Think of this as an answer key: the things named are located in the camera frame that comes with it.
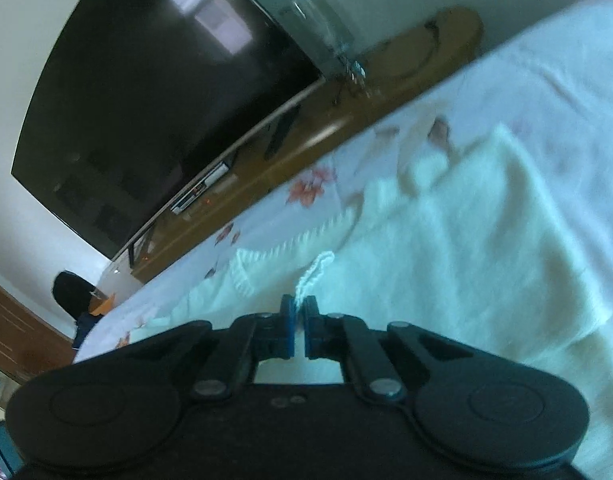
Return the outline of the silver set-top box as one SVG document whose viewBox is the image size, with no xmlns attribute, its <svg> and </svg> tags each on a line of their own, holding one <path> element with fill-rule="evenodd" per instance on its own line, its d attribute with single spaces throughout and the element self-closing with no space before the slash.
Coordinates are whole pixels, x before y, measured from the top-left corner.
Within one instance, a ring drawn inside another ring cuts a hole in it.
<svg viewBox="0 0 613 480">
<path fill-rule="evenodd" d="M 226 162 L 220 162 L 214 168 L 212 168 L 204 177 L 198 180 L 189 190 L 182 194 L 171 206 L 170 210 L 173 214 L 181 214 L 184 212 L 195 200 L 211 188 L 218 180 L 221 180 L 229 172 L 229 164 Z"/>
</svg>

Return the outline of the large black television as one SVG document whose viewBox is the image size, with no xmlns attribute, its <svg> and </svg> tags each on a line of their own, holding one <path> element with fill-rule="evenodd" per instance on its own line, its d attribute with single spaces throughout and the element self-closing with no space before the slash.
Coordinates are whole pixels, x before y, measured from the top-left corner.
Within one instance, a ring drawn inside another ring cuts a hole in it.
<svg viewBox="0 0 613 480">
<path fill-rule="evenodd" d="M 321 79 L 256 0 L 80 0 L 11 173 L 110 258 Z"/>
</svg>

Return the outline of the dark wooden door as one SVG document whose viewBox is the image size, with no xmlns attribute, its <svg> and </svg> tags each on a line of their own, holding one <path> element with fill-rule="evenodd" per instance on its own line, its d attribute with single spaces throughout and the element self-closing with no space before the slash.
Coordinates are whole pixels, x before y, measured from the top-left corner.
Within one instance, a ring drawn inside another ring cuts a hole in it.
<svg viewBox="0 0 613 480">
<path fill-rule="evenodd" d="M 34 377 L 69 365 L 72 341 L 0 287 L 0 372 L 22 386 Z"/>
</svg>

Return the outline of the floral white bed sheet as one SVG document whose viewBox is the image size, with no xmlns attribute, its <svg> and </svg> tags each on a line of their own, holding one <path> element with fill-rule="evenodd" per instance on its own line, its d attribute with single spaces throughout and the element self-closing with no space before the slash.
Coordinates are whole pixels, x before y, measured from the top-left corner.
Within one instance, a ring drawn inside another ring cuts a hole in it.
<svg viewBox="0 0 613 480">
<path fill-rule="evenodd" d="M 613 0 L 582 0 L 526 30 L 444 84 L 336 148 L 116 307 L 78 352 L 87 360 L 134 342 L 185 286 L 238 249 L 265 250 L 320 226 L 433 153 L 504 127 L 535 164 L 590 263 L 613 333 Z"/>
</svg>

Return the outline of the glass table lamp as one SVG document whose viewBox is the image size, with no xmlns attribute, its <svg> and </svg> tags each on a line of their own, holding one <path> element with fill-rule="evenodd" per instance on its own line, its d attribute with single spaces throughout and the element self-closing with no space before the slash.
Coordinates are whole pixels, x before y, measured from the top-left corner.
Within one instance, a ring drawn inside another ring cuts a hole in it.
<svg viewBox="0 0 613 480">
<path fill-rule="evenodd" d="M 279 11 L 279 21 L 324 77 L 341 77 L 366 89 L 354 36 L 328 0 L 291 0 Z"/>
</svg>

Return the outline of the black chair with clothes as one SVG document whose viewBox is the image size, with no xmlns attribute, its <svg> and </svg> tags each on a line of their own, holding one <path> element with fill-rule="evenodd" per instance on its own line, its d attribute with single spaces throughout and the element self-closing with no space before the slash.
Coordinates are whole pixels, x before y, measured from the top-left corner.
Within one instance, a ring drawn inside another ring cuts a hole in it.
<svg viewBox="0 0 613 480">
<path fill-rule="evenodd" d="M 93 327 L 114 307 L 116 296 L 106 296 L 80 275 L 62 271 L 52 283 L 52 296 L 75 322 L 72 348 L 79 350 Z"/>
</svg>

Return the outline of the white knit sweater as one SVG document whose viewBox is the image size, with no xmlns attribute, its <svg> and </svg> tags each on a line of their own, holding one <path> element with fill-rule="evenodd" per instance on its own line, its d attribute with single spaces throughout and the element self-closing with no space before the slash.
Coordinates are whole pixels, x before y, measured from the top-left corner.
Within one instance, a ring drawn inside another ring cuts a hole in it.
<svg viewBox="0 0 613 480">
<path fill-rule="evenodd" d="M 225 327 L 314 297 L 324 313 L 380 328 L 405 321 L 566 379 L 590 428 L 575 463 L 613 479 L 611 309 L 528 153 L 506 128 L 433 153 L 320 226 L 265 250 L 238 249 L 137 342 L 190 321 Z"/>
</svg>

